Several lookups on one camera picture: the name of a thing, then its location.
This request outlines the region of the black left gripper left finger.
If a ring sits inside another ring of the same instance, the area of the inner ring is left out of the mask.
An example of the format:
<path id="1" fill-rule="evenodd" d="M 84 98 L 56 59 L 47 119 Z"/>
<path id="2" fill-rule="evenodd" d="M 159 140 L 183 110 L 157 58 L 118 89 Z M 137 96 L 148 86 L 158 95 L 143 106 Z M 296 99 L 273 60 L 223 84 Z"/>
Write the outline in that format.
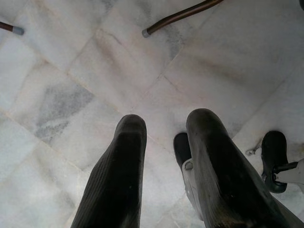
<path id="1" fill-rule="evenodd" d="M 71 228 L 139 228 L 147 130 L 125 115 L 88 179 Z"/>

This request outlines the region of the brown metal leg grey cap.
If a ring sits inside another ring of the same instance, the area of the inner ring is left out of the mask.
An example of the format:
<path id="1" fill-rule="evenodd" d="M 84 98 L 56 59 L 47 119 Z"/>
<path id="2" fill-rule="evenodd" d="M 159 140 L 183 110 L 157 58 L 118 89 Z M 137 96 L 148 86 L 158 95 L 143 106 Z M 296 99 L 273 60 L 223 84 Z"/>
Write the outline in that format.
<path id="1" fill-rule="evenodd" d="M 187 17 L 193 16 L 193 15 L 198 14 L 200 12 L 203 12 L 205 10 L 208 10 L 208 9 L 220 4 L 223 1 L 224 0 L 204 0 L 203 2 L 198 3 L 194 6 L 191 6 L 189 8 L 184 9 L 184 10 L 181 10 L 179 12 L 176 12 L 174 14 L 166 16 L 166 17 L 162 18 L 161 20 L 155 22 L 154 24 L 152 24 L 148 28 L 144 29 L 142 31 L 142 36 L 144 38 L 147 38 L 152 33 L 162 29 L 163 27 L 165 27 L 167 25 L 170 25 L 174 22 L 185 19 Z"/>
<path id="2" fill-rule="evenodd" d="M 22 36 L 25 32 L 23 28 L 13 26 L 13 25 L 1 22 L 1 21 L 0 21 L 0 29 L 12 32 L 12 33 L 20 35 L 20 36 Z"/>

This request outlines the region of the black robot right foot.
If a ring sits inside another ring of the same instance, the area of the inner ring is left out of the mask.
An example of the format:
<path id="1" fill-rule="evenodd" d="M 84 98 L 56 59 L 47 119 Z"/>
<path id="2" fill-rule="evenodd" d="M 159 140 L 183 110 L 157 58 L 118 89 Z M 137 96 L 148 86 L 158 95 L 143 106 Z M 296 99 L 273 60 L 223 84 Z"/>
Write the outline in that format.
<path id="1" fill-rule="evenodd" d="M 287 143 L 285 135 L 280 131 L 269 131 L 262 140 L 261 153 L 263 172 L 262 179 L 271 193 L 283 193 L 287 183 L 273 179 L 274 168 L 288 164 Z"/>

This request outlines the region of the black robot foot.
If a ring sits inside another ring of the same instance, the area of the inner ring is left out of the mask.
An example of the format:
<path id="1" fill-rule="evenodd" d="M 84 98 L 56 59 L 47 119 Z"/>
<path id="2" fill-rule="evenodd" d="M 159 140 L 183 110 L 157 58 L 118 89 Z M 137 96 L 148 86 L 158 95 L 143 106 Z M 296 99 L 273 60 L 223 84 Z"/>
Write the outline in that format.
<path id="1" fill-rule="evenodd" d="M 285 135 L 280 131 L 269 131 L 262 140 L 261 153 L 263 172 L 262 179 L 271 193 L 283 193 L 287 183 L 273 179 L 274 168 L 288 164 L 287 143 Z"/>
<path id="2" fill-rule="evenodd" d="M 173 148 L 176 161 L 182 170 L 183 163 L 188 159 L 191 159 L 190 145 L 186 132 L 181 132 L 175 135 L 173 140 Z"/>

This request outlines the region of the white robot right leg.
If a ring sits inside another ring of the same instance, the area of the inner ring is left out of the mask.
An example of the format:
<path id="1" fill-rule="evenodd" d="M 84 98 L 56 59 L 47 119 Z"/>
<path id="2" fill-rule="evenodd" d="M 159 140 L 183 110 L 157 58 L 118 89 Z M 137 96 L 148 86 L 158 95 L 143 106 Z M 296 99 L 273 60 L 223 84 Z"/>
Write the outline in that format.
<path id="1" fill-rule="evenodd" d="M 282 171 L 277 170 L 275 180 L 278 182 L 304 185 L 304 159 L 288 165 L 288 169 L 286 167 Z"/>

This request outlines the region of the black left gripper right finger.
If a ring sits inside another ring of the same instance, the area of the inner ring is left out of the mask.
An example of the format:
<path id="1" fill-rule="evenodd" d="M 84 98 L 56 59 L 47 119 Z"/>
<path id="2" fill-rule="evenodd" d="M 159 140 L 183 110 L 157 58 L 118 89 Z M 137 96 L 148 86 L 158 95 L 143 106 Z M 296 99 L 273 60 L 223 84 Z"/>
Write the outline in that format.
<path id="1" fill-rule="evenodd" d="M 186 128 L 206 228 L 293 227 L 212 111 L 192 111 Z"/>

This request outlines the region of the black robot left foot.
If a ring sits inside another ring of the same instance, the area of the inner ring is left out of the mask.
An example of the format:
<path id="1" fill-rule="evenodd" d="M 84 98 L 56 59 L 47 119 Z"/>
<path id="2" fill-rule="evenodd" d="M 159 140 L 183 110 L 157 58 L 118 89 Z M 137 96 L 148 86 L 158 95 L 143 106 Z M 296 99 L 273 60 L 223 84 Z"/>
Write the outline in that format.
<path id="1" fill-rule="evenodd" d="M 191 159 L 190 145 L 186 132 L 181 132 L 175 135 L 173 140 L 173 148 L 176 161 L 182 170 L 183 163 L 188 159 Z"/>

